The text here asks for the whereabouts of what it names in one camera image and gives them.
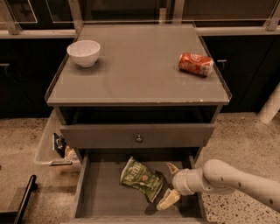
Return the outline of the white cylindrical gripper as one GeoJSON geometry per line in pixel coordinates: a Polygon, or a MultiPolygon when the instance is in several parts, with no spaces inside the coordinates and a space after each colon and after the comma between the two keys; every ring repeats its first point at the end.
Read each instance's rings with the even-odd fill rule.
{"type": "Polygon", "coordinates": [[[165,210],[179,201],[181,195],[193,195],[204,189],[202,169],[182,169],[172,163],[167,163],[170,174],[175,175],[172,180],[174,189],[168,188],[157,203],[157,210],[165,210]]]}

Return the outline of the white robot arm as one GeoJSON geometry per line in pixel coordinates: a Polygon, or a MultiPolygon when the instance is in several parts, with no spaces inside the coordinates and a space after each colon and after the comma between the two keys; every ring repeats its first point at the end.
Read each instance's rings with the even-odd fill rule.
{"type": "Polygon", "coordinates": [[[165,210],[186,195],[228,194],[237,190],[280,212],[280,183],[275,180],[241,171],[217,158],[208,159],[197,168],[179,169],[171,163],[168,166],[173,189],[165,192],[157,204],[158,210],[165,210]]]}

